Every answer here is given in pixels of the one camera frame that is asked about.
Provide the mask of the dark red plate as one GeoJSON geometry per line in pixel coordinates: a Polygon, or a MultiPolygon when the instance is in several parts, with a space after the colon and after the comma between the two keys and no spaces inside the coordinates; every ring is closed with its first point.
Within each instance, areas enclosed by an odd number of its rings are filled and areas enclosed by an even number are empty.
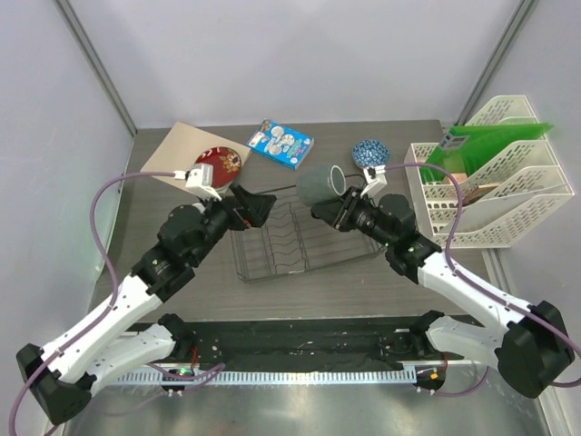
{"type": "Polygon", "coordinates": [[[210,148],[201,153],[195,162],[212,166],[212,187],[215,189],[234,181],[242,167],[241,156],[230,147],[210,148]]]}

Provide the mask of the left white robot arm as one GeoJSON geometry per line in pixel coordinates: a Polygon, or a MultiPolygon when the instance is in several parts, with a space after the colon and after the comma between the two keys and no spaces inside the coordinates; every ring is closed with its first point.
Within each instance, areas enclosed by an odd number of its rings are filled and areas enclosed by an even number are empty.
{"type": "Polygon", "coordinates": [[[131,369],[166,358],[184,362],[192,355],[195,335],[174,313],[125,345],[114,340],[190,282],[224,234],[265,224],[275,195],[249,193],[239,185],[231,191],[220,200],[174,208],[157,244],[109,299],[52,342],[27,344],[17,353],[25,385],[53,425],[78,415],[97,392],[131,369]]]}

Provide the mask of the blue red patterned bowl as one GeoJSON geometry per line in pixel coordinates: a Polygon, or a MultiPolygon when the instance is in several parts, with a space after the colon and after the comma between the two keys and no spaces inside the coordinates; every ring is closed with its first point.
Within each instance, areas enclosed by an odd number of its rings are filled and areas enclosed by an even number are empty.
{"type": "Polygon", "coordinates": [[[361,169],[385,165],[390,158],[388,147],[381,141],[372,139],[356,143],[351,154],[354,163],[361,169]]]}

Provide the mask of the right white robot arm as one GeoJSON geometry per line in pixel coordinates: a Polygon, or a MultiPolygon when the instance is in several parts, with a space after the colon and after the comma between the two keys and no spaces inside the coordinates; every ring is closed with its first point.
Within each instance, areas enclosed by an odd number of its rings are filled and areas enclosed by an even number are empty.
{"type": "Polygon", "coordinates": [[[439,293],[478,321],[471,325],[440,312],[425,314],[409,337],[419,358],[449,352],[484,363],[530,399],[555,384],[574,362],[575,347],[557,307],[514,297],[462,267],[420,233],[404,196],[386,194],[374,203],[352,188],[312,205],[310,212],[339,232],[357,230],[380,243],[393,271],[439,293]]]}

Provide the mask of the grey mug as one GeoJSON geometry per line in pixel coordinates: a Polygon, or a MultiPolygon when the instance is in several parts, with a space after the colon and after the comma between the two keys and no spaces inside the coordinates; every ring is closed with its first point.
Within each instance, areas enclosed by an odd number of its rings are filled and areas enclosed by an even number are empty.
{"type": "Polygon", "coordinates": [[[309,169],[297,179],[297,195],[308,207],[340,198],[346,192],[345,175],[336,164],[309,169]]]}

